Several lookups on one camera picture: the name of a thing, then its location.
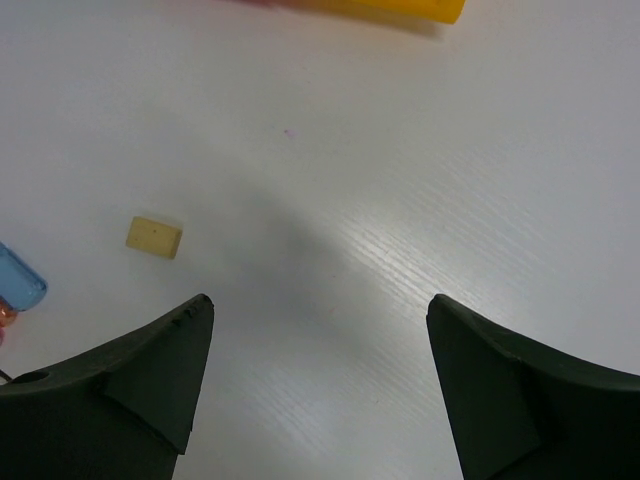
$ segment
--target table surface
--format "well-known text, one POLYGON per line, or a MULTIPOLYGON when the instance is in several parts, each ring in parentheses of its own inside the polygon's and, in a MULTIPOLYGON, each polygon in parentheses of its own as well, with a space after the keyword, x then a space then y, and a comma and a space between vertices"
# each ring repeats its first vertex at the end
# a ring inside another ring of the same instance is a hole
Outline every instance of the table surface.
POLYGON ((2 2, 0 240, 50 291, 0 366, 205 292, 176 479, 459 480, 435 293, 640 373, 640 2, 316 7, 2 2), (183 226, 174 261, 134 215, 183 226))

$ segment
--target blue plastic block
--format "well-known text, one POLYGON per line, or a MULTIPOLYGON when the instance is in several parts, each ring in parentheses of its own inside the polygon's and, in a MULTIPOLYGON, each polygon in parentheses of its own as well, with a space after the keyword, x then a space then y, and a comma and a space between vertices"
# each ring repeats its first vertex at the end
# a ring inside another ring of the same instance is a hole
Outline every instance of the blue plastic block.
POLYGON ((47 282, 0 243, 0 297, 13 310, 36 306, 47 293, 47 282))

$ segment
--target gray surface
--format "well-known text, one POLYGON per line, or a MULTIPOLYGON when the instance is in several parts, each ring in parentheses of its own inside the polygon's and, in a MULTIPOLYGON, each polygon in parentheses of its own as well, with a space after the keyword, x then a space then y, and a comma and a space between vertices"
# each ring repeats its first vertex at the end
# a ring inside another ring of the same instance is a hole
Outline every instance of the gray surface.
POLYGON ((640 373, 640 3, 469 0, 426 35, 213 0, 0 5, 0 225, 50 292, 19 374, 203 291, 178 480, 461 478, 446 292, 640 373), (184 226, 175 261, 124 246, 184 226))

